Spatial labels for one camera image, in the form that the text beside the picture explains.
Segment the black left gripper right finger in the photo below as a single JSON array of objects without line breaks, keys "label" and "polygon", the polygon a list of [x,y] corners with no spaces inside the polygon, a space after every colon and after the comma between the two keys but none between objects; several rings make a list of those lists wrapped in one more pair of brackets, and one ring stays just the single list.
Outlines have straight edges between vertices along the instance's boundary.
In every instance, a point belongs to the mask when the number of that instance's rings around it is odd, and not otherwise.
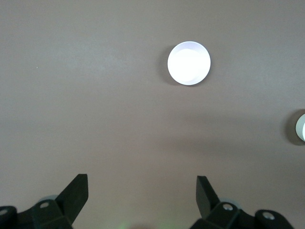
[{"label": "black left gripper right finger", "polygon": [[251,216],[235,204],[221,201],[206,176],[196,180],[196,203],[201,214],[192,229],[292,229],[280,213],[261,209]]}]

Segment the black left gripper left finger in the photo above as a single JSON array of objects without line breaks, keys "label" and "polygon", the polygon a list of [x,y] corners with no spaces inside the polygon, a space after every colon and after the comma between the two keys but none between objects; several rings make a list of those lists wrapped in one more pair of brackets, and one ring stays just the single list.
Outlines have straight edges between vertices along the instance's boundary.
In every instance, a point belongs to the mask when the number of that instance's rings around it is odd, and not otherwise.
[{"label": "black left gripper left finger", "polygon": [[24,212],[14,206],[1,206],[2,229],[72,229],[88,200],[88,175],[78,174],[55,198],[36,203]]}]

